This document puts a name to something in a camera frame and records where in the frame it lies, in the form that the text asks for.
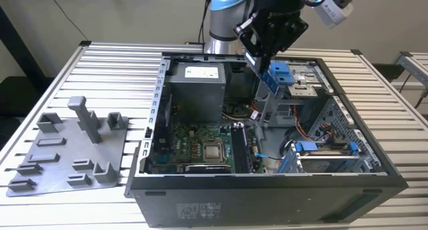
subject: power cable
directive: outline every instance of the power cable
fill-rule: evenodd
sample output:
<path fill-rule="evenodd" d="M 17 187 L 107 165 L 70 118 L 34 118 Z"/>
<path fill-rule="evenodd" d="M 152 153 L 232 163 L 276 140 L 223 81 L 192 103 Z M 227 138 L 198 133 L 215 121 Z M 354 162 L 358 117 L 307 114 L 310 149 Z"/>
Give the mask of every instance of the power cable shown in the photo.
<path fill-rule="evenodd" d="M 56 2 L 56 0 L 52 0 L 54 2 L 54 4 L 57 5 L 61 13 L 64 14 L 66 20 L 69 21 L 69 23 L 73 25 L 73 27 L 77 29 L 77 31 L 80 32 L 81 36 L 84 37 L 85 40 L 88 40 L 87 36 L 83 34 L 81 30 L 79 29 L 79 27 L 76 26 L 76 24 L 72 22 L 72 20 L 68 18 L 65 11 L 62 10 L 61 6 L 58 5 L 58 3 Z"/>

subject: white label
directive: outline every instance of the white label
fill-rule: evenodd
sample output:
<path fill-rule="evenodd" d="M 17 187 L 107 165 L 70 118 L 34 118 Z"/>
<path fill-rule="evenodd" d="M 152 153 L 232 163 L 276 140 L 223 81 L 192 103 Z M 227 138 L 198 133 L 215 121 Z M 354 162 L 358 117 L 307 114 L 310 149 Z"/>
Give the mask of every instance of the white label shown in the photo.
<path fill-rule="evenodd" d="M 258 112 L 258 111 L 252 111 L 250 118 L 251 118 L 252 120 L 255 120 L 255 118 L 256 118 L 258 115 L 259 115 L 259 112 Z"/>
<path fill-rule="evenodd" d="M 219 77 L 219 70 L 216 67 L 186 67 L 186 78 L 214 78 Z"/>

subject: white wall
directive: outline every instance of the white wall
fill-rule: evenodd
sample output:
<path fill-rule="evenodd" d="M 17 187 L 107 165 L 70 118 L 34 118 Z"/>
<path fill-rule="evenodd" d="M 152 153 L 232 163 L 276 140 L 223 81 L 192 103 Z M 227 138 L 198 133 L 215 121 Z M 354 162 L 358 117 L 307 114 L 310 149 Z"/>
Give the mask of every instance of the white wall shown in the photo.
<path fill-rule="evenodd" d="M 369 60 L 385 63 L 393 61 L 398 51 L 428 52 L 426 0 L 353 1 L 353 15 L 333 30 L 325 28 L 311 9 L 303 10 L 302 18 L 309 23 L 309 30 L 294 47 L 359 49 Z M 196 41 L 204 0 L 57 2 L 92 41 Z M 79 32 L 52 0 L 0 0 L 0 5 L 40 67 L 54 75 L 83 39 Z"/>

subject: gray plastic base plate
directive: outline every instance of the gray plastic base plate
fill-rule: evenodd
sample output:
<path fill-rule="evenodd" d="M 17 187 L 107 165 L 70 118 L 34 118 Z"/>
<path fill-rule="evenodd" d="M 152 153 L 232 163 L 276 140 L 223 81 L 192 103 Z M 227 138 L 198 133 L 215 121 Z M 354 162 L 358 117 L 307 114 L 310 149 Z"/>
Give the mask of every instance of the gray plastic base plate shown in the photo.
<path fill-rule="evenodd" d="M 77 121 L 68 119 L 54 124 L 57 133 L 38 132 L 16 169 L 20 173 L 9 183 L 6 196 L 107 188 L 117 184 L 128 118 L 123 117 L 121 130 L 109 130 L 107 118 L 99 118 L 101 142 L 97 144 L 91 143 Z M 40 140 L 61 138 L 64 144 L 37 146 Z"/>

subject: label sticker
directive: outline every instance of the label sticker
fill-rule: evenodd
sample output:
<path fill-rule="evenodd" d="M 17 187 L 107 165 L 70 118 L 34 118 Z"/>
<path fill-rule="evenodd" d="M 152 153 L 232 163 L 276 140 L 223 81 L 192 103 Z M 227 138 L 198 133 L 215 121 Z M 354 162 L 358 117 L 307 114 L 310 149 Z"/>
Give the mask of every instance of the label sticker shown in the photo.
<path fill-rule="evenodd" d="M 258 115 L 259 115 L 259 112 L 258 112 L 258 111 L 252 111 L 250 118 L 251 118 L 252 120 L 255 120 L 255 118 L 256 118 Z"/>
<path fill-rule="evenodd" d="M 220 202 L 176 203 L 177 218 L 218 218 L 220 214 L 220 208 Z"/>
<path fill-rule="evenodd" d="M 216 67 L 186 67 L 186 78 L 212 78 L 216 79 L 219 77 L 219 70 Z"/>

